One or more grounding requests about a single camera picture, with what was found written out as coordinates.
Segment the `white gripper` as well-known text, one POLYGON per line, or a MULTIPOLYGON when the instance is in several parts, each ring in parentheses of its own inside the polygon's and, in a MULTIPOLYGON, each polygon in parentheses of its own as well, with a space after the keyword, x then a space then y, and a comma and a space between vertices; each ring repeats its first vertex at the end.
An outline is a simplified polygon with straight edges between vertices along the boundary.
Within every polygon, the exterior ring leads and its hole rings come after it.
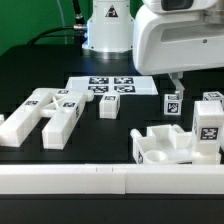
POLYGON ((133 61, 142 75, 170 73, 184 98, 183 71, 224 66, 224 4, 145 4, 133 32, 133 61))

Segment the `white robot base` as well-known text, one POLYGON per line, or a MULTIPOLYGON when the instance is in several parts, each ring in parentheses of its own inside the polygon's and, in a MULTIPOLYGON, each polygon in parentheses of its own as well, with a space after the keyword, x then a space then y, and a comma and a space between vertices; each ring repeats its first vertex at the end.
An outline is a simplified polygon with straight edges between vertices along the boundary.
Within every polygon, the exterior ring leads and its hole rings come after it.
POLYGON ((133 48, 133 28, 130 0, 93 0, 83 53, 105 60, 127 58, 133 48))

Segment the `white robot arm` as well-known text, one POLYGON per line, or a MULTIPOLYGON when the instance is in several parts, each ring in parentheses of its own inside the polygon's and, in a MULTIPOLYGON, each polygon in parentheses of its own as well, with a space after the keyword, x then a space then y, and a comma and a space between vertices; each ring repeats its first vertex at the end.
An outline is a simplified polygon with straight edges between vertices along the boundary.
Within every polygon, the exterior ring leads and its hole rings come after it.
POLYGON ((224 66, 224 0, 143 0, 133 61, 142 75, 167 73, 182 98, 185 71, 224 66))

